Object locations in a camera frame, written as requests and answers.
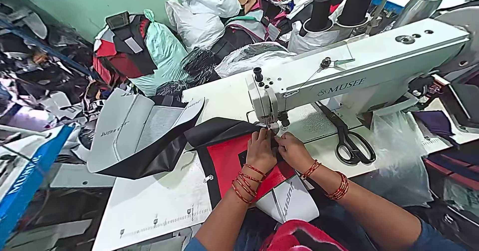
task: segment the bangle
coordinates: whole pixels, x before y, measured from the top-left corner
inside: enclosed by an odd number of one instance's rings
[[[244,166],[246,166],[246,167],[248,167],[248,168],[254,170],[255,172],[257,172],[257,173],[259,173],[259,174],[261,174],[263,177],[266,177],[266,174],[262,173],[259,169],[257,169],[257,168],[255,168],[255,167],[251,166],[250,164],[244,164]]]
[[[243,185],[243,183],[236,177],[236,181],[238,182],[238,184],[243,187],[243,189],[251,196],[251,197],[256,197],[256,192],[251,188],[251,186],[248,184],[247,181],[243,180],[245,182],[245,184],[249,187],[249,188],[246,188],[246,186]]]
[[[262,182],[261,180],[255,179],[255,178],[249,176],[248,174],[242,173],[241,171],[239,172],[239,174],[240,174],[241,176],[246,177],[246,178],[248,178],[248,179],[250,179],[250,180],[252,180],[252,181],[255,181],[255,182],[257,182],[257,183],[261,183],[261,182]]]
[[[251,202],[249,202],[247,199],[245,199],[241,194],[240,192],[238,191],[238,189],[236,188],[236,186],[234,185],[234,180],[231,181],[231,186],[233,187],[234,191],[236,192],[236,195],[238,195],[238,197],[244,201],[246,204],[251,204]]]
[[[336,190],[335,193],[326,194],[326,197],[332,200],[338,200],[344,197],[346,192],[348,192],[348,188],[349,188],[349,181],[346,175],[340,173],[339,171],[336,171],[336,173],[341,175],[341,185],[339,186],[338,190]]]
[[[315,159],[313,165],[311,165],[311,167],[303,175],[301,175],[301,179],[305,180],[306,178],[308,178],[309,175],[311,175],[314,170],[317,169],[320,165],[321,163],[318,162],[317,159]]]

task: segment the scissors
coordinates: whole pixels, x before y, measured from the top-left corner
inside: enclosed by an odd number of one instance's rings
[[[336,156],[347,164],[358,164],[359,162],[363,162],[364,164],[370,164],[374,162],[376,159],[376,154],[372,148],[372,146],[367,142],[365,138],[359,135],[356,132],[349,131],[348,126],[346,123],[339,118],[336,113],[333,113],[328,107],[324,106],[320,101],[316,102],[316,104],[320,107],[321,111],[326,115],[326,117],[336,126],[338,129],[338,137],[339,143],[336,147]],[[356,146],[356,144],[351,139],[351,136],[356,137],[361,143],[366,147],[366,150],[369,152],[369,158],[361,152],[361,150]],[[349,158],[344,158],[339,153],[340,148],[345,148],[346,152],[350,156]]]

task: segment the thread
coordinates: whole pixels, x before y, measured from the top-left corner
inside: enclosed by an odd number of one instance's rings
[[[311,32],[320,32],[330,27],[332,24],[328,19],[330,8],[331,0],[313,0],[311,19],[304,28]]]
[[[343,26],[357,26],[366,22],[366,12],[372,0],[346,0],[338,23]]]

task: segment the woman's left hand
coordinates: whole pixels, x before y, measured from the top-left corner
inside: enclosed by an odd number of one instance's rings
[[[259,132],[253,132],[248,141],[246,164],[265,174],[276,165],[276,157],[271,150],[271,135],[271,130],[261,128]]]

